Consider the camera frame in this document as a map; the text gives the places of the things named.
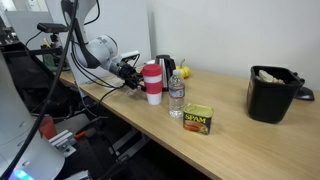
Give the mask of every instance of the plastic water bottle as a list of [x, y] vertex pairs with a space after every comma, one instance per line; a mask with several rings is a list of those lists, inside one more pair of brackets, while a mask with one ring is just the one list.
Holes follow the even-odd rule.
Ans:
[[179, 70], [173, 70], [169, 79], [169, 114], [174, 118], [183, 116], [185, 86]]

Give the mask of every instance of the yellow object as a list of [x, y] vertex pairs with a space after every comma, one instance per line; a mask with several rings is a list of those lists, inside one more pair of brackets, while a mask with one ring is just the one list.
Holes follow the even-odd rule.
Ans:
[[176, 69], [180, 70], [180, 75], [185, 79], [190, 76], [191, 69], [187, 66], [182, 66], [185, 59], [182, 59], [180, 62], [180, 66], [176, 66]]

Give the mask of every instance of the white lid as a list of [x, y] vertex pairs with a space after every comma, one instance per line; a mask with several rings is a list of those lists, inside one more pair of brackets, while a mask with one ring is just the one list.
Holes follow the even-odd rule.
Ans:
[[178, 70], [178, 69], [173, 70], [173, 75], [175, 75], [175, 76], [180, 75], [180, 70]]

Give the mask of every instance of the red cup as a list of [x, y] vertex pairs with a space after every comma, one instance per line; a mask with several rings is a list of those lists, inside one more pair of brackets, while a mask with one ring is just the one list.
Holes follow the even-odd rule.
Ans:
[[147, 91], [148, 103], [157, 105], [162, 98], [162, 68], [159, 64], [147, 64], [141, 71]]
[[39, 130], [48, 140], [57, 135], [51, 116], [43, 117]]

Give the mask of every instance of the red and white cup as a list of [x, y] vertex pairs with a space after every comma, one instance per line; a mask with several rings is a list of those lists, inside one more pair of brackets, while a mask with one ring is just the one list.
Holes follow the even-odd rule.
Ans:
[[157, 105], [162, 99], [162, 68], [159, 64], [147, 64], [142, 69], [148, 103]]

